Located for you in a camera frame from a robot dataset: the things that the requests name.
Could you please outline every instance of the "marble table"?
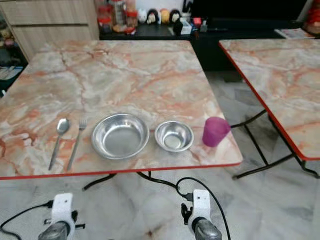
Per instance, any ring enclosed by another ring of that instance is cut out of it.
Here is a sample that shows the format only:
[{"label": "marble table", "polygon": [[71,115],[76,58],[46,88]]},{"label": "marble table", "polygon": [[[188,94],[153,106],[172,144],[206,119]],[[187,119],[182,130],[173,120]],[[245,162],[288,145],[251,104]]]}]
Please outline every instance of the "marble table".
[{"label": "marble table", "polygon": [[[146,122],[150,139],[135,157],[101,158],[91,145],[96,123],[114,113]],[[202,143],[205,120],[224,115],[188,41],[84,41],[51,43],[32,59],[0,100],[0,179],[115,174],[225,167],[243,160],[230,132],[217,147]],[[78,122],[87,118],[72,169],[69,157]],[[71,122],[48,170],[60,118]],[[169,153],[154,139],[164,121],[188,124],[192,147]]]},{"label": "marble table", "polygon": [[320,160],[320,40],[222,40],[277,128],[302,160]]}]

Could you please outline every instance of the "purple cup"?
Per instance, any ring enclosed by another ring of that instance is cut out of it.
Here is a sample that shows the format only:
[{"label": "purple cup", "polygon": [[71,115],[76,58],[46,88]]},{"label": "purple cup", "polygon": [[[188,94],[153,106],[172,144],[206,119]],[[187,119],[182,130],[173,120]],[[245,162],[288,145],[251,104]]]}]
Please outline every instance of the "purple cup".
[{"label": "purple cup", "polygon": [[217,116],[209,117],[205,121],[202,141],[208,147],[216,147],[230,132],[229,123]]}]

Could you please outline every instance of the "bowl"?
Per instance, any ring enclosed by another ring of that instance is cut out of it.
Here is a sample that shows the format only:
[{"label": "bowl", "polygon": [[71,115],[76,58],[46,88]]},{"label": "bowl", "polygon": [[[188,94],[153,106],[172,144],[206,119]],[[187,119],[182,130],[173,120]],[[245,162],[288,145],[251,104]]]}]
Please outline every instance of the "bowl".
[{"label": "bowl", "polygon": [[101,120],[92,132],[95,151],[107,159],[127,159],[147,144],[149,129],[144,121],[129,113],[117,113]]},{"label": "bowl", "polygon": [[156,127],[154,137],[160,147],[168,152],[187,150],[194,141],[192,129],[179,121],[166,121]]}]

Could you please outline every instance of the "stainless steel fork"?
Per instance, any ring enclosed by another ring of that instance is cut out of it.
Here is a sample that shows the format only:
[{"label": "stainless steel fork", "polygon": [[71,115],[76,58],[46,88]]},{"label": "stainless steel fork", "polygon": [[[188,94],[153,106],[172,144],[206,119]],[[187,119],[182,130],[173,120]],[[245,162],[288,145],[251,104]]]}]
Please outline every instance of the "stainless steel fork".
[{"label": "stainless steel fork", "polygon": [[73,151],[72,151],[71,157],[69,159],[67,171],[69,171],[71,169],[72,162],[74,161],[74,158],[75,158],[75,155],[76,155],[76,151],[77,151],[78,143],[79,143],[79,140],[80,140],[81,132],[83,130],[85,130],[86,127],[87,127],[87,120],[85,118],[81,118],[80,121],[79,121],[79,133],[78,133],[78,136],[76,137],[75,145],[73,147]]}]

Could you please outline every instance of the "marble floor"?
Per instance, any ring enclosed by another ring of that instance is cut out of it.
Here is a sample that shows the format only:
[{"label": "marble floor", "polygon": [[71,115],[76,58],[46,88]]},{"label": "marble floor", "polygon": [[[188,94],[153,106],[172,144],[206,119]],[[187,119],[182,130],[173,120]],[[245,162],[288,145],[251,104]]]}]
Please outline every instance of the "marble floor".
[{"label": "marble floor", "polygon": [[[249,87],[240,81],[227,81],[223,74],[206,73],[229,123],[235,124],[263,108]],[[252,132],[267,160],[275,161],[289,153],[266,116],[251,124]],[[232,130],[244,162],[236,167],[156,171],[153,177],[176,182],[195,177],[216,194],[226,214],[233,240],[315,240],[320,237],[320,184],[290,160],[270,170],[239,180],[231,176],[259,166],[262,160],[242,128]],[[318,162],[308,167],[320,171]],[[135,173],[118,174],[111,180],[83,192],[82,187],[101,176],[60,177],[0,181],[0,222],[58,193],[74,195],[73,208],[79,211],[77,223],[86,229],[76,231],[74,240],[192,240],[183,224],[181,203],[173,188],[149,182]],[[183,191],[199,188],[193,182],[181,185]],[[227,239],[217,206],[211,202],[211,217]],[[36,209],[10,224],[23,240],[35,240],[48,209]],[[0,240],[13,240],[0,233]]]}]

